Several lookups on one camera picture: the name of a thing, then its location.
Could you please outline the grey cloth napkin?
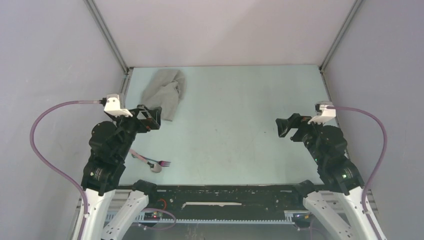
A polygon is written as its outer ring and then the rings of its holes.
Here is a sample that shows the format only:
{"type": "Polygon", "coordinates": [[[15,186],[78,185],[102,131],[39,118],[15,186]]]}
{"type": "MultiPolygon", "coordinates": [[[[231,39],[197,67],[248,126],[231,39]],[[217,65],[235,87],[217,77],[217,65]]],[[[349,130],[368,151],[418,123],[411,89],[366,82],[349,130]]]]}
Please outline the grey cloth napkin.
{"type": "Polygon", "coordinates": [[[159,69],[142,92],[141,104],[149,109],[161,107],[161,119],[172,122],[186,88],[186,76],[181,70],[159,69]]]}

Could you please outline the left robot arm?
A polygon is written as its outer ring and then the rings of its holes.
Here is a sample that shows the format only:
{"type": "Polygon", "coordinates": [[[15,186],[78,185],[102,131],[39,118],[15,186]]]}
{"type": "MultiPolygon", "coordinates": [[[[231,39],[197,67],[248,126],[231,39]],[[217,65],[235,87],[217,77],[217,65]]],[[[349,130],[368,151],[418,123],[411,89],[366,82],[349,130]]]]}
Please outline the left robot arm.
{"type": "Polygon", "coordinates": [[[106,215],[136,135],[159,130],[161,113],[161,107],[149,109],[142,104],[130,110],[106,111],[110,120],[92,129],[90,156],[81,181],[85,199],[81,203],[79,240],[102,239],[106,215]]]}

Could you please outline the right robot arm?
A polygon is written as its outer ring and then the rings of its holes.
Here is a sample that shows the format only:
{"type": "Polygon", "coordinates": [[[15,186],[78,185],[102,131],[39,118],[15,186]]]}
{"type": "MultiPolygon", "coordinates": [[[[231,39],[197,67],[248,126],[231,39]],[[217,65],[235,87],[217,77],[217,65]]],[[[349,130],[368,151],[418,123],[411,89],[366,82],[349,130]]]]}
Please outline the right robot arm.
{"type": "Polygon", "coordinates": [[[317,173],[338,198],[348,219],[329,206],[310,180],[294,185],[291,204],[306,208],[337,240],[384,240],[384,235],[367,197],[365,182],[357,167],[346,157],[347,141],[340,128],[326,123],[335,115],[302,116],[294,113],[287,119],[276,119],[278,136],[286,137],[290,130],[293,142],[303,143],[317,164],[317,173]]]}

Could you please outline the purple metallic fork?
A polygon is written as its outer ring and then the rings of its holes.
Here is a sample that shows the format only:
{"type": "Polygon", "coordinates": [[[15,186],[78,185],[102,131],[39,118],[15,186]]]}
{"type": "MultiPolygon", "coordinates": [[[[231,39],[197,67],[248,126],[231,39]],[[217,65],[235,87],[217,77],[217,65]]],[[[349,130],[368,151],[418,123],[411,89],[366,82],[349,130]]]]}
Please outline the purple metallic fork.
{"type": "Polygon", "coordinates": [[[153,160],[151,158],[146,158],[146,160],[148,160],[150,162],[154,162],[156,164],[159,164],[161,167],[169,167],[171,165],[170,161],[163,161],[163,160],[157,161],[157,160],[153,160]]]}

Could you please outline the pink handled spoon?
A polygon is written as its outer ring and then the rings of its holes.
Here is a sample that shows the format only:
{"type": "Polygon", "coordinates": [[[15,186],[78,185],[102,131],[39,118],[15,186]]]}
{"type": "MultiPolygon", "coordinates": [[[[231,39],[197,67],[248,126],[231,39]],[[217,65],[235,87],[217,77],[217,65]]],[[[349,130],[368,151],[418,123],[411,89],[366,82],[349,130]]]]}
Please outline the pink handled spoon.
{"type": "Polygon", "coordinates": [[[137,158],[137,159],[141,160],[142,162],[144,162],[145,164],[147,164],[149,166],[149,169],[150,169],[151,172],[158,174],[162,171],[162,167],[158,163],[150,162],[149,160],[147,160],[143,156],[139,155],[133,149],[130,149],[129,152],[130,152],[130,154],[133,158],[137,158]]]}

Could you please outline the left aluminium frame post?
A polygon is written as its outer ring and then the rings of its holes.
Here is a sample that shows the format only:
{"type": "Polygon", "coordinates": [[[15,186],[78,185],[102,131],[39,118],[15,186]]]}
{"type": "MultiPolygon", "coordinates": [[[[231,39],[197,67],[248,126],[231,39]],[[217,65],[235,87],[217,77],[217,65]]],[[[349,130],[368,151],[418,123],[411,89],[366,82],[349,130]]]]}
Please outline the left aluminium frame post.
{"type": "Polygon", "coordinates": [[[84,3],[87,6],[87,9],[89,10],[90,14],[93,17],[94,22],[96,23],[100,33],[102,34],[103,38],[105,39],[107,45],[109,46],[110,50],[112,51],[113,56],[117,60],[120,68],[122,69],[124,74],[127,74],[129,72],[129,67],[126,64],[123,55],[121,51],[119,50],[118,45],[116,44],[106,21],[104,20],[101,11],[99,10],[96,2],[94,0],[84,0],[84,3]]]}

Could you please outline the aluminium frame post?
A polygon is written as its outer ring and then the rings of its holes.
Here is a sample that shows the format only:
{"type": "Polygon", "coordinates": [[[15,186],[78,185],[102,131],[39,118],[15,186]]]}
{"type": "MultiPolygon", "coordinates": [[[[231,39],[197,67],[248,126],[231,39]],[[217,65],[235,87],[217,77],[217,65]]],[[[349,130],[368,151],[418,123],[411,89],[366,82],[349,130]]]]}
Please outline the aluminium frame post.
{"type": "Polygon", "coordinates": [[[107,45],[109,46],[110,50],[112,51],[113,56],[117,60],[120,68],[122,69],[124,74],[127,74],[129,72],[129,67],[126,64],[123,55],[121,51],[119,50],[118,45],[116,44],[106,21],[104,20],[101,11],[99,10],[96,2],[94,0],[84,0],[84,3],[87,6],[87,9],[89,10],[90,14],[93,17],[94,22],[96,23],[100,33],[102,34],[103,38],[105,39],[107,45]]]}
{"type": "Polygon", "coordinates": [[[335,52],[337,51],[340,43],[342,42],[345,34],[347,33],[352,21],[356,17],[357,13],[361,9],[365,0],[355,0],[353,2],[352,7],[350,8],[346,18],[344,19],[339,31],[337,32],[335,39],[333,40],[329,50],[327,51],[321,65],[319,66],[320,72],[324,73],[326,68],[328,67],[330,61],[332,60],[335,52]]]}

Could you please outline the right aluminium frame post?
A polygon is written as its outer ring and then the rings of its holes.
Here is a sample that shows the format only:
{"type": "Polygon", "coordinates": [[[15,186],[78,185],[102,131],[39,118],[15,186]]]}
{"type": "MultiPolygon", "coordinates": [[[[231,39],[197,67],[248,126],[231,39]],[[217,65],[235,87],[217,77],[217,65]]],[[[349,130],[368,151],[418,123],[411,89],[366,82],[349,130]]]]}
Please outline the right aluminium frame post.
{"type": "Polygon", "coordinates": [[[332,60],[335,52],[337,51],[340,43],[342,42],[345,34],[347,33],[352,21],[356,17],[357,13],[361,9],[365,0],[355,0],[353,2],[352,7],[350,8],[346,18],[344,19],[339,31],[337,32],[335,39],[333,40],[329,50],[327,51],[321,65],[319,66],[320,72],[324,73],[326,68],[328,67],[330,61],[332,60]]]}

